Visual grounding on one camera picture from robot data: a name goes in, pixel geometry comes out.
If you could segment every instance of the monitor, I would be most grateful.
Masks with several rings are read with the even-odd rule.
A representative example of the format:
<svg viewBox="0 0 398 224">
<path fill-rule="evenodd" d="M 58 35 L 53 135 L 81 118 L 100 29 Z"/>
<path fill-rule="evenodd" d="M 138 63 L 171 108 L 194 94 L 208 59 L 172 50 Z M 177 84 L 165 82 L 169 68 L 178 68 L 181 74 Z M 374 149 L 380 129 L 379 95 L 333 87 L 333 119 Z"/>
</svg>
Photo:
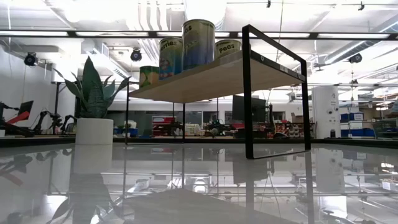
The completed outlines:
<svg viewBox="0 0 398 224">
<path fill-rule="evenodd" d="M 19 107 L 18 115 L 21 115 L 25 111 L 27 111 L 30 114 L 32 106 L 33 106 L 33 100 L 25 102 L 25 103 L 21 103 L 21 105 Z"/>
<path fill-rule="evenodd" d="M 251 113 L 253 122 L 266 122 L 266 100 L 251 98 Z M 232 119 L 244 121 L 243 96 L 233 96 Z"/>
</svg>

